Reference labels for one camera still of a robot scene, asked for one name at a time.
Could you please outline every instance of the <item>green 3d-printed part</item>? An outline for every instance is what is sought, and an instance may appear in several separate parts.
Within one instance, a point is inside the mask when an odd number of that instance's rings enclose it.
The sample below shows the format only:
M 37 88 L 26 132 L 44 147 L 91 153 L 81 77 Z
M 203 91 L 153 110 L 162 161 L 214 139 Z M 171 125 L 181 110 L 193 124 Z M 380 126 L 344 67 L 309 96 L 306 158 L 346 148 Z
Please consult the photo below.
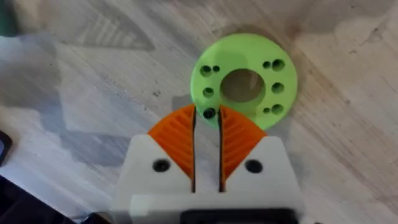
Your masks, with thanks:
M 231 72 L 247 69 L 259 74 L 265 85 L 253 100 L 236 102 L 221 92 L 221 82 Z M 220 105 L 245 114 L 260 128 L 268 129 L 286 116 L 297 94 L 297 73 L 293 62 L 277 44 L 257 34 L 233 34 L 205 50 L 195 65 L 191 96 L 197 111 L 214 127 Z
M 5 0 L 0 0 L 0 35 L 14 37 L 18 34 L 17 23 L 12 7 Z

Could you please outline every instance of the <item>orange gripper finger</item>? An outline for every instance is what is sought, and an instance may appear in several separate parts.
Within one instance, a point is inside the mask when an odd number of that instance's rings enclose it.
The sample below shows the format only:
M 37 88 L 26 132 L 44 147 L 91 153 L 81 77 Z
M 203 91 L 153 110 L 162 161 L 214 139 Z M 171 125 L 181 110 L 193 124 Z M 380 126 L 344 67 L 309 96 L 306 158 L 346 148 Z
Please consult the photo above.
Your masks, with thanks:
M 245 115 L 221 105 L 220 126 L 220 192 L 233 171 L 267 134 Z
M 159 121 L 148 134 L 162 147 L 194 183 L 193 132 L 195 105 L 188 105 Z

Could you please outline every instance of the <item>central hole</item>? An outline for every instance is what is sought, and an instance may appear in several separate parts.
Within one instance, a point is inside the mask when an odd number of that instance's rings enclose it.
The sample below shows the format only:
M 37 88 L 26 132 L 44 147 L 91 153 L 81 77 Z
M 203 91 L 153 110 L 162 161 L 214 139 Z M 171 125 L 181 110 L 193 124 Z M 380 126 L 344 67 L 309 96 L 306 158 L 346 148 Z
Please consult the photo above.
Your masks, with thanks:
M 254 100 L 264 88 L 264 81 L 258 73 L 238 69 L 229 73 L 221 82 L 221 92 L 231 101 L 245 103 Z

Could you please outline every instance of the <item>small hole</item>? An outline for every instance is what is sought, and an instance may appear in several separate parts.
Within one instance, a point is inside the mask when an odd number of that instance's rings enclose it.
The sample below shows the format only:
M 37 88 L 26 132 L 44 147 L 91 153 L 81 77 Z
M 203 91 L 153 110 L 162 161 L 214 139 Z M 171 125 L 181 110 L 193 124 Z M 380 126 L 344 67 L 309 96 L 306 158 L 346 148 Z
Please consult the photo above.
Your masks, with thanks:
M 272 109 L 271 109 L 273 114 L 281 114 L 281 112 L 283 112 L 283 110 L 284 110 L 284 107 L 282 105 L 274 105 L 274 106 L 272 106 Z
M 264 63 L 262 64 L 262 66 L 263 66 L 265 69 L 268 69 L 269 67 L 271 67 L 271 63 L 270 63 L 270 62 L 264 62 Z
M 205 96 L 206 98 L 210 98 L 214 95 L 214 90 L 212 88 L 205 88 L 203 90 L 203 96 Z
M 244 164 L 246 169 L 253 174 L 258 174 L 262 171 L 262 164 L 258 160 L 250 159 Z
M 207 65 L 203 66 L 203 67 L 200 69 L 200 73 L 201 73 L 203 76 L 205 76 L 205 77 L 211 75 L 211 68 L 210 68 L 210 66 L 207 66 Z
M 269 109 L 269 108 L 264 108 L 264 110 L 263 110 L 262 112 L 264 112 L 265 114 L 268 114 L 269 112 L 271 112 L 271 109 Z
M 167 159 L 158 159 L 152 167 L 156 172 L 166 172 L 170 169 L 170 162 Z
M 285 67 L 285 62 L 281 59 L 277 59 L 272 63 L 272 69 L 276 72 L 281 71 Z
M 273 93 L 282 93 L 285 90 L 285 86 L 281 83 L 275 83 L 272 85 Z
M 216 110 L 214 108 L 207 108 L 205 112 L 203 112 L 203 117 L 206 119 L 211 119 L 216 116 Z
M 214 72 L 219 72 L 219 71 L 220 71 L 220 67 L 217 66 L 217 65 L 214 66 L 214 67 L 213 67 L 213 71 L 214 71 Z

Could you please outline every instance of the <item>wood grain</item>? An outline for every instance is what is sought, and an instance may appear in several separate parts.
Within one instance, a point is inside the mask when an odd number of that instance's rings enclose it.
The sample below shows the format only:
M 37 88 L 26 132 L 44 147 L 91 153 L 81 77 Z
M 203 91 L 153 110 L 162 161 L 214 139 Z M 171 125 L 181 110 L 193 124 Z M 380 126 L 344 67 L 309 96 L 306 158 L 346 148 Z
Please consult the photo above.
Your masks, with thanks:
M 4 175 L 69 217 L 107 210 L 131 136 L 190 101 L 201 52 L 235 32 L 278 42 L 299 93 L 269 130 L 301 183 L 305 223 L 398 222 L 394 0 L 16 0 L 25 35 L 0 39 Z M 198 124 L 200 190 L 218 135 Z

